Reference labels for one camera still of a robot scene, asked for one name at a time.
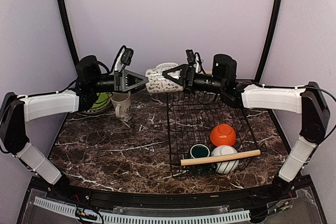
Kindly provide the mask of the white cup with black characters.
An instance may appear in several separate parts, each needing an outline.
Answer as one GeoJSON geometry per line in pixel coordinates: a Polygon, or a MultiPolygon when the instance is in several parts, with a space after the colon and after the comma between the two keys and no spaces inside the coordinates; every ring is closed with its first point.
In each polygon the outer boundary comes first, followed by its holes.
{"type": "Polygon", "coordinates": [[[155,68],[147,69],[145,76],[148,78],[146,90],[148,93],[166,93],[183,91],[183,87],[163,77],[162,72],[177,67],[175,62],[166,62],[157,65],[155,68]]]}

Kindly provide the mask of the white mug with grey pattern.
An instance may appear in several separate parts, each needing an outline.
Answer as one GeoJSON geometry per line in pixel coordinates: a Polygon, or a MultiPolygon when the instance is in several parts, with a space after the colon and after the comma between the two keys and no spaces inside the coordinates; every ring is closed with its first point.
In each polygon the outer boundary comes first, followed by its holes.
{"type": "Polygon", "coordinates": [[[116,117],[122,121],[129,121],[131,115],[131,93],[116,93],[114,92],[111,97],[111,102],[114,107],[116,117]]]}

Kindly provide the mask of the green leaf-shaped dish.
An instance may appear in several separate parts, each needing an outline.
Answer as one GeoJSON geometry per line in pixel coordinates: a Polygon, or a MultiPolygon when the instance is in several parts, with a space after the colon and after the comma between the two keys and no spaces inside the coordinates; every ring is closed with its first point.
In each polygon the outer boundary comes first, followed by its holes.
{"type": "Polygon", "coordinates": [[[98,111],[106,108],[111,103],[111,93],[97,93],[98,99],[89,109],[90,111],[98,111]]]}

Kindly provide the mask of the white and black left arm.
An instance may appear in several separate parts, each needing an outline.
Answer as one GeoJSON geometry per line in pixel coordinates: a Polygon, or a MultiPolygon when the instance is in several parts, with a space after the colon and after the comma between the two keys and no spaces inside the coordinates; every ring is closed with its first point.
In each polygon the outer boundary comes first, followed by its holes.
{"type": "Polygon", "coordinates": [[[120,66],[109,69],[96,56],[82,58],[76,65],[77,78],[61,91],[17,95],[9,92],[1,105],[1,152],[19,159],[48,184],[63,201],[74,197],[74,189],[61,172],[29,139],[26,126],[55,115],[88,111],[98,93],[131,93],[143,89],[148,78],[129,71],[128,56],[119,58],[120,66]]]}

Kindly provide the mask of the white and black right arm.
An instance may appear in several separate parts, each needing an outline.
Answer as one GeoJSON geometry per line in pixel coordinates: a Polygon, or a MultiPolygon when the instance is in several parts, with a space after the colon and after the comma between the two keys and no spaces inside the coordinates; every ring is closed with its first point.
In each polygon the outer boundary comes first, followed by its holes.
{"type": "Polygon", "coordinates": [[[277,174],[279,180],[268,187],[269,197],[280,199],[288,191],[287,183],[293,181],[318,146],[331,135],[327,130],[330,110],[324,98],[327,91],[316,82],[294,87],[238,83],[237,62],[225,54],[214,56],[211,74],[200,74],[195,68],[196,55],[190,50],[187,55],[187,64],[162,72],[164,78],[182,86],[185,92],[219,94],[232,108],[278,110],[301,115],[298,140],[277,174]]]}

